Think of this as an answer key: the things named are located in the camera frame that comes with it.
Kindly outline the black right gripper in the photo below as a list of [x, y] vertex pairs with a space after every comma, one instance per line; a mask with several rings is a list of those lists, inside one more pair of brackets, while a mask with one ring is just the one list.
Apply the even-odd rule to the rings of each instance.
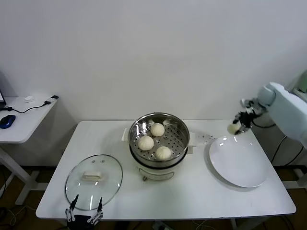
[[237, 130], [237, 134], [249, 131], [249, 129], [251, 128], [251, 123], [254, 118], [255, 118], [255, 113], [251, 107], [246, 108], [245, 111], [239, 112], [237, 115], [235, 115], [232, 124], [237, 124], [238, 122], [240, 122], [241, 124], [239, 129]]

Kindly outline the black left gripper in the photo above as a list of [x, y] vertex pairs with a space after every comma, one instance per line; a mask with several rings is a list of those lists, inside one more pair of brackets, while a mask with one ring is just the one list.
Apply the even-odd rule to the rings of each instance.
[[103, 204], [102, 197], [100, 197], [99, 205], [97, 212], [94, 216], [85, 216], [85, 215], [74, 215], [73, 211], [77, 203], [79, 195], [76, 195], [74, 200], [71, 202], [70, 207], [65, 209], [67, 228], [69, 230], [94, 230], [95, 225], [103, 217]]

